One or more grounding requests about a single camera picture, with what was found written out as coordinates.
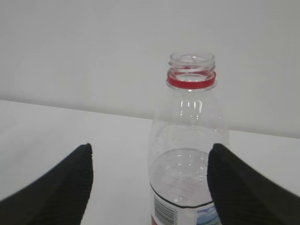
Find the red ring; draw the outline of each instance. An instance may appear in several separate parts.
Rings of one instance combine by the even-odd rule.
[[[212,86],[215,83],[216,80],[216,72],[214,71],[214,76],[211,79],[205,80],[205,81],[197,81],[197,82],[191,82],[191,81],[180,81],[172,77],[171,75],[168,76],[167,81],[170,85],[182,88],[182,89],[204,89]]]

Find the white surface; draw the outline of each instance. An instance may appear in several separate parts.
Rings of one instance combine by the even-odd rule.
[[[0,199],[91,143],[94,184],[82,225],[150,223],[150,120],[9,101],[0,101],[0,111]],[[300,195],[300,139],[238,131],[230,136],[235,154]]]
[[[299,0],[1,0],[0,99],[152,118],[168,55],[217,57],[231,128],[300,138]]]

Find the clear plastic bottle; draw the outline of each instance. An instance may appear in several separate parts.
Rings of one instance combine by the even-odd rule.
[[[208,153],[214,143],[228,146],[228,130],[212,92],[214,56],[174,53],[169,65],[169,93],[149,144],[152,225],[218,225],[206,180]]]

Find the bottle neck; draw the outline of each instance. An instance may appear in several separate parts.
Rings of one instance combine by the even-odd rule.
[[[206,90],[216,86],[214,56],[201,53],[175,53],[169,62],[167,83],[186,90]]]

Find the barcode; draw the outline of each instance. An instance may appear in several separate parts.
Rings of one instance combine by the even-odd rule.
[[[155,216],[164,225],[177,224],[177,211],[161,203],[156,197],[154,197],[154,212],[155,212]]]

